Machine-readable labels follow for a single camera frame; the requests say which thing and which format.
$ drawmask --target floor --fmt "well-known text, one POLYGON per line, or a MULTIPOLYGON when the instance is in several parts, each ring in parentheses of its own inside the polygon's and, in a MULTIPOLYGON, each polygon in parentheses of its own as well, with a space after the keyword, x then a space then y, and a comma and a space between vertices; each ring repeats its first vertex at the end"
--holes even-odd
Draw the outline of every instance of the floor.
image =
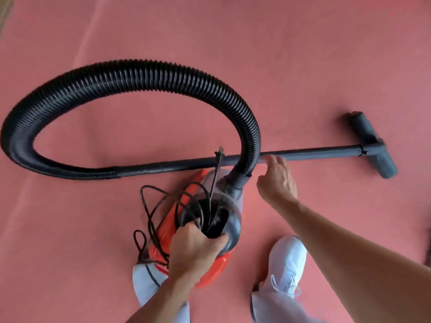
MULTIPOLYGON (((231 85, 254 112, 262 151, 357 143, 342 115, 363 111, 399 174, 364 158, 291 163, 299 198, 353 232, 423 262, 431 227, 430 0, 15 0, 0 36, 0 118, 67 70, 119 58, 172 61, 231 85)), ((185 97, 134 93, 64 115, 36 149, 109 166, 240 151, 233 126, 185 97)), ((0 154, 0 320, 124 322, 143 228, 139 188, 182 186, 193 172, 116 181, 44 177, 0 154)), ((245 187, 243 232, 212 285, 193 291, 199 322, 251 322, 250 290, 291 229, 245 187)), ((159 195, 149 195, 154 203, 159 195)), ((300 283, 310 315, 351 322, 312 258, 300 283)))

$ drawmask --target black corrugated hose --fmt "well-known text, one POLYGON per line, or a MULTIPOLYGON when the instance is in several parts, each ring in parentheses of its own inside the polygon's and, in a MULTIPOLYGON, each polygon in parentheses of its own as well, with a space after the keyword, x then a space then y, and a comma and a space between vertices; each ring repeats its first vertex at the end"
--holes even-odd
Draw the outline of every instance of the black corrugated hose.
POLYGON ((36 135, 60 115, 100 97, 133 91, 162 91, 190 96, 221 111, 241 139, 241 156, 231 181, 243 185, 260 154, 260 132, 245 101, 228 85, 202 71, 149 60, 96 63, 69 71, 38 87, 9 113, 1 130, 1 148, 18 165, 65 179, 114 179, 146 173, 142 164, 81 168, 52 161, 33 148, 36 135))

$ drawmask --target pants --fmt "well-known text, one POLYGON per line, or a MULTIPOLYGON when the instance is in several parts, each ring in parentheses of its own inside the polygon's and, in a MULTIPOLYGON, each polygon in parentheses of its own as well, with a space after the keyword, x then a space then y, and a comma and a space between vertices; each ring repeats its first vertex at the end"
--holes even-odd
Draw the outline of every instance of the pants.
MULTIPOLYGON (((166 275, 153 264, 138 264, 133 268, 133 287, 141 306, 150 300, 164 280, 166 275)), ((252 292, 251 315, 256 323, 323 323, 310 318, 296 300, 277 291, 252 292)), ((190 323, 188 302, 182 304, 174 322, 190 323)))

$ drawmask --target person's left arm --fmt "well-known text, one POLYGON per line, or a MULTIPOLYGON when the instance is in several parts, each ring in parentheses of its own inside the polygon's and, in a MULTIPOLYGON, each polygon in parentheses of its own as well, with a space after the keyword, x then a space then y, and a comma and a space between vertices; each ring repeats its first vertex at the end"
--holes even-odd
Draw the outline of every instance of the person's left arm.
POLYGON ((209 239, 194 222, 178 228, 170 245, 168 279, 126 323, 171 323, 227 241, 226 235, 209 239))

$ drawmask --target vacuum cleaner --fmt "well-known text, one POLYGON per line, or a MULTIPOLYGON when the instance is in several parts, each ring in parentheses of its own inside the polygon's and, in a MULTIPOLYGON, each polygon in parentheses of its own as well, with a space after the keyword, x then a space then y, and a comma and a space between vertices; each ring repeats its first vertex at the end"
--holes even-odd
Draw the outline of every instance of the vacuum cleaner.
POLYGON ((180 192, 168 193, 155 186, 141 188, 141 200, 148 216, 151 244, 141 230, 134 232, 139 249, 138 262, 155 263, 169 274, 169 245, 176 229, 188 222, 209 238, 227 234, 229 241, 218 255, 200 285, 211 282, 226 266, 241 232, 243 187, 260 157, 274 154, 288 161, 329 157, 365 156, 380 175, 389 179, 397 173, 384 141, 376 134, 362 112, 348 117, 360 144, 260 152, 257 121, 245 101, 227 84, 200 70, 178 64, 149 60, 119 60, 96 63, 62 74, 36 88, 8 114, 0 135, 1 148, 21 167, 63 179, 118 179, 150 173, 197 170, 197 177, 180 192), (49 123, 68 111, 93 101, 123 92, 160 91, 182 94, 203 101, 222 112, 235 126, 241 140, 239 155, 225 155, 223 147, 215 156, 108 168, 81 168, 53 161, 37 153, 33 142, 49 123), (163 198, 150 211, 144 191, 158 190, 163 198), (152 218, 163 201, 173 198, 175 205, 155 227, 152 218), (137 242, 142 233, 144 244, 137 242))

